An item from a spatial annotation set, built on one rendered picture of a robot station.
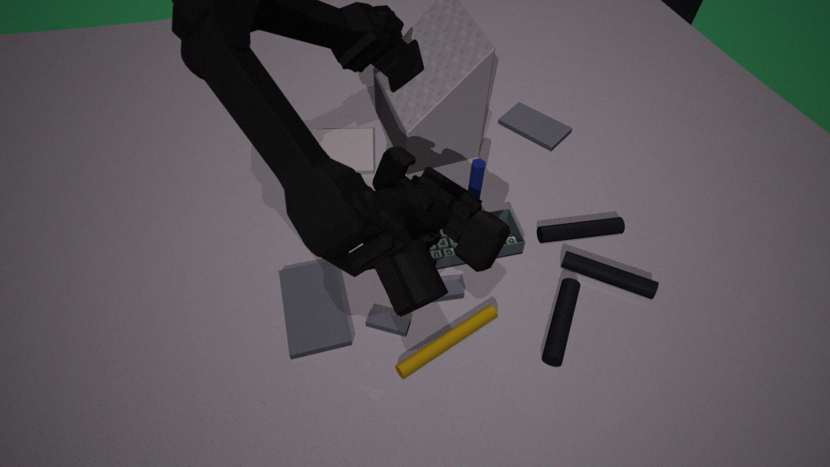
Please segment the yellow cylinder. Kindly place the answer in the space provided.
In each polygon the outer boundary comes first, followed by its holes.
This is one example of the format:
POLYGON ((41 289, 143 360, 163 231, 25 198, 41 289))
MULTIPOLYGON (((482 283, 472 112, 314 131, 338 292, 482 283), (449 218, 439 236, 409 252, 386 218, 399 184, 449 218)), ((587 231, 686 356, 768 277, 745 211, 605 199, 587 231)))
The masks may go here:
POLYGON ((448 331, 444 336, 434 340, 421 350, 413 353, 411 357, 406 358, 402 363, 396 365, 398 375, 405 379, 411 375, 415 370, 419 369, 441 353, 444 353, 449 348, 452 348, 456 343, 468 337, 473 332, 479 330, 481 326, 485 326, 490 321, 498 317, 498 313, 494 305, 487 305, 485 308, 477 311, 474 315, 468 317, 465 321, 455 326, 453 330, 448 331))

